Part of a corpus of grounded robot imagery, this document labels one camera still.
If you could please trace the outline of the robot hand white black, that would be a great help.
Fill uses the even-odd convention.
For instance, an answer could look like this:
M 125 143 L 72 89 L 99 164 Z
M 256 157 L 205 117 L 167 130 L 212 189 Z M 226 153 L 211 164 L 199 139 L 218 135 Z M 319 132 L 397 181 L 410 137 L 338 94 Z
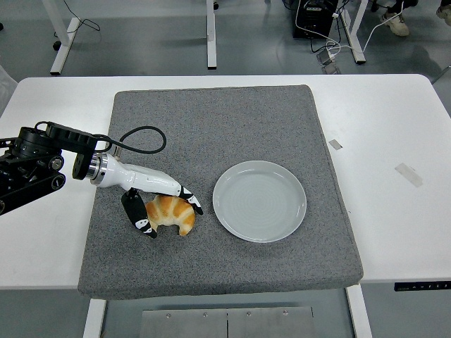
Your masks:
M 196 196 L 171 176 L 120 163 L 110 154 L 93 157 L 88 177 L 98 187 L 123 188 L 121 203 L 130 222 L 152 238 L 161 225 L 176 225 L 179 235 L 185 236 L 194 227 L 195 213 L 203 214 Z

